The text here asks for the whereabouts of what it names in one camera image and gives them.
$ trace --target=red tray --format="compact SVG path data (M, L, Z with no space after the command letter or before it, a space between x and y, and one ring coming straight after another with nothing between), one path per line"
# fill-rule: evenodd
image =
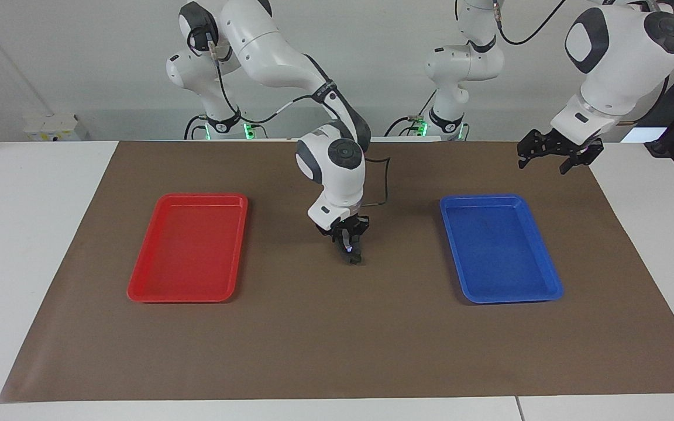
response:
M158 200L126 293L142 303L219 303L236 287L249 201L240 194Z

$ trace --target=white table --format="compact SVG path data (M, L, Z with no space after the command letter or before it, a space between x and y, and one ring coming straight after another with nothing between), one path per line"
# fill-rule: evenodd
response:
M117 142L0 143L0 391ZM608 144L592 170L674 311L674 164ZM0 405L0 419L674 419L674 395Z

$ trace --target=brown table surface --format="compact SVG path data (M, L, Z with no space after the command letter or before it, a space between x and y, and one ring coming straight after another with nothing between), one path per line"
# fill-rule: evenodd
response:
M510 143L373 144L390 203L351 267L305 215L321 187L292 143L121 142L1 402L674 392L674 316L588 168L517 168ZM383 194L369 164L366 202ZM158 198L250 200L228 303L147 305L126 285ZM550 303L461 294L439 214L452 194L519 194L564 285Z

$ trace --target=plastic tray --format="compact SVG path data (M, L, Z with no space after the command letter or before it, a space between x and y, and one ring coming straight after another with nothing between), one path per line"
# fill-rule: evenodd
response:
M441 213L465 296L473 303L552 301L563 295L529 206L518 195L449 196Z
M219 303L238 276L249 201L239 194L158 200L126 293L142 303Z

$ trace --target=blue tray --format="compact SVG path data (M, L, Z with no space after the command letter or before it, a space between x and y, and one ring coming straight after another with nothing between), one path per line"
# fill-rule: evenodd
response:
M473 303L552 301L563 296L527 203L518 195L455 195L441 214L459 283Z

